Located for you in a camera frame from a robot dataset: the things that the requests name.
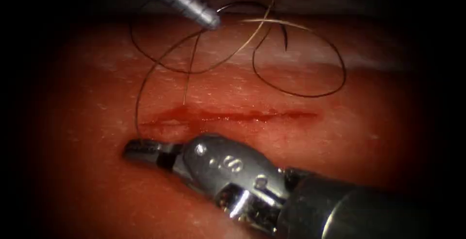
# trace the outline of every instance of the skin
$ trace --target skin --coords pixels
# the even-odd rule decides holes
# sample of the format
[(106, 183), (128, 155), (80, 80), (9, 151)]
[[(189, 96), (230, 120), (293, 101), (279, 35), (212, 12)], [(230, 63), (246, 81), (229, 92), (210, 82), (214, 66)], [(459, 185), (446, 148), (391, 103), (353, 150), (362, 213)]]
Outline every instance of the skin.
[[(228, 26), (200, 40), (193, 69), (220, 60), (257, 23), (228, 16)], [(419, 112), (418, 84), (408, 50), (382, 26), (349, 17), (291, 17), (330, 39), (348, 66), (338, 93), (318, 99), (283, 94), (252, 72), (251, 45), (215, 70), (186, 75), (158, 67), (143, 94), (144, 138), (187, 141), (216, 132), (245, 142), (279, 167), (298, 167), (360, 185), (413, 193), (428, 159), (428, 123)], [(44, 229), (62, 238), (260, 238), (161, 169), (127, 162), (136, 137), (134, 103), (152, 62), (131, 44), (124, 21), (75, 27), (32, 93), (30, 178)], [(147, 16), (135, 27), (141, 46), (160, 56), (197, 27), (174, 16)], [(306, 32), (289, 28), (284, 52), (274, 26), (257, 65), (271, 82), (303, 94), (338, 86), (334, 52)], [(186, 68), (190, 41), (163, 62)]]

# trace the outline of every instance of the dark background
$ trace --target dark background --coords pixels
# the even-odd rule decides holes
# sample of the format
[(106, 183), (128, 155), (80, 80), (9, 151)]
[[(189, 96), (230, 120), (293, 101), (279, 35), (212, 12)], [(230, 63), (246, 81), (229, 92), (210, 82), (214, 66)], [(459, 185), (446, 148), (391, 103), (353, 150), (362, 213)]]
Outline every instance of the dark background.
[[(24, 162), (33, 153), (33, 144), (22, 134), (27, 121), (22, 120), (25, 105), (33, 105), (30, 89), (34, 84), (46, 79), (41, 77), (47, 63), (59, 53), (60, 45), (73, 25), (93, 21), (98, 18), (127, 18), (137, 5), (144, 0), (4, 0), (3, 18), (7, 40), (4, 54), (4, 84), (7, 114), (7, 157), (5, 174), (7, 191), (7, 226), (14, 236), (40, 234), (41, 222), (35, 214), (34, 190), (40, 184), (27, 181)], [(433, 129), (438, 136), (437, 147), (432, 151), (439, 160), (433, 164), (433, 172), (441, 172), (444, 162), (451, 158), (448, 152), (447, 135), (454, 125), (451, 120), (453, 98), (461, 97), (452, 90), (454, 67), (462, 66), (460, 59), (454, 59), (454, 44), (448, 38), (457, 33), (457, 26), (450, 20), (455, 9), (453, 0), (349, 0), (347, 6), (325, 4), (297, 7), (294, 4), (279, 2), (279, 11), (296, 14), (350, 14), (365, 15), (384, 21), (402, 33), (415, 49), (413, 56), (422, 63), (418, 73), (425, 90), (423, 112), (431, 114), (435, 121)], [(155, 5), (150, 13), (169, 12), (163, 6)]]

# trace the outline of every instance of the blood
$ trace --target blood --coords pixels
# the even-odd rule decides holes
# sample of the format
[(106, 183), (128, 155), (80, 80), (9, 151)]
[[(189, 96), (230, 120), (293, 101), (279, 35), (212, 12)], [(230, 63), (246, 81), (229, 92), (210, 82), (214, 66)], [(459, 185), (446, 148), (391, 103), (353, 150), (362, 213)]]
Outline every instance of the blood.
[(248, 113), (214, 113), (190, 105), (182, 105), (169, 109), (156, 115), (154, 120), (145, 125), (167, 125), (168, 121), (177, 121), (178, 124), (199, 123), (202, 121), (257, 121), (267, 122), (274, 118), (314, 118), (316, 113), (303, 112), (299, 110), (289, 110), (278, 112), (275, 109), (269, 109), (268, 112), (249, 111)]

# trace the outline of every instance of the metal jaw tip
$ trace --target metal jaw tip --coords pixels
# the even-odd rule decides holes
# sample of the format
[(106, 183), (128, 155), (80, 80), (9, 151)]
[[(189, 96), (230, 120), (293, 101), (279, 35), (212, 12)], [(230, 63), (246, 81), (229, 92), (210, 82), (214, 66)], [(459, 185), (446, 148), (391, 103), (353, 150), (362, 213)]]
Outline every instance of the metal jaw tip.
[(217, 134), (203, 134), (186, 144), (131, 140), (124, 156), (179, 175), (230, 218), (270, 234), (289, 196), (283, 172), (262, 153)]

